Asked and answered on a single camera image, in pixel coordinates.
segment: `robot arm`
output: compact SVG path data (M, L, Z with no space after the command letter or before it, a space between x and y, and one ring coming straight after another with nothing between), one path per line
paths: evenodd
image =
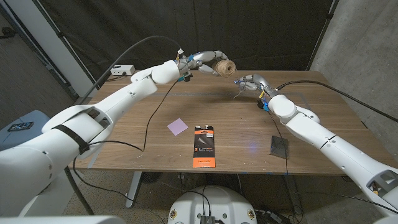
M177 80L180 74L187 81L189 69L198 62L191 60L187 67L181 68L181 64L169 60L137 72L130 85L97 104L71 106L61 111L42 128L42 135L1 151L0 217L18 216L76 156L84 159L100 149L103 143L88 144L107 140L118 120L135 103L157 91L156 84Z
M310 110L296 106L280 95L264 78L254 74L235 83L243 90L262 90L271 97L268 108L297 138L319 149L349 176L373 202L398 211L398 169L382 164L320 125ZM376 208L384 216L397 215L385 208Z

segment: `table surface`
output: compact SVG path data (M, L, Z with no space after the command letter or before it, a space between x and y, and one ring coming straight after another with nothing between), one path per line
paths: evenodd
M284 174L285 159L271 156L271 136L278 131L271 117L257 107L259 91L239 93L233 80L258 73L277 87L293 80L328 83L320 72L237 71L232 77L212 77L193 71L190 82L177 83L153 116L144 152L117 143L106 143L97 155L77 161L76 168L141 170L162 172L220 172L243 174ZM105 83L90 103L97 103L130 84L130 78ZM144 145L148 119L158 107L171 84L136 103L117 123L109 140L124 141L140 148ZM398 167L341 96L325 87L301 83L280 91L296 105L312 110L321 124L374 159ZM174 136L167 125L181 118L189 127ZM283 138L289 141L289 174L340 175L342 171L318 149L297 139L279 123ZM215 130L215 168L193 168L195 126L210 125Z

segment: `dark backdrop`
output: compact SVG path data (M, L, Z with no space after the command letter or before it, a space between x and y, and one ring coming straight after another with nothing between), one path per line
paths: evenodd
M305 70L332 0L40 0L95 78L133 43L166 35L186 55L221 50L238 70ZM120 63L144 69L178 48L150 40Z

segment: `ball of twine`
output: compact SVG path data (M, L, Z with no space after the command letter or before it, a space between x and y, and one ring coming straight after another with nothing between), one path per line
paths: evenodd
M230 77L235 73L236 66L231 60L220 60L213 64L213 70L217 71L222 77Z

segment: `concrete wall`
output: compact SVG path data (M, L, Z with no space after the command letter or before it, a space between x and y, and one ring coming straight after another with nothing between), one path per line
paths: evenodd
M341 0L311 70L398 118L398 1ZM398 161L398 123L345 100Z

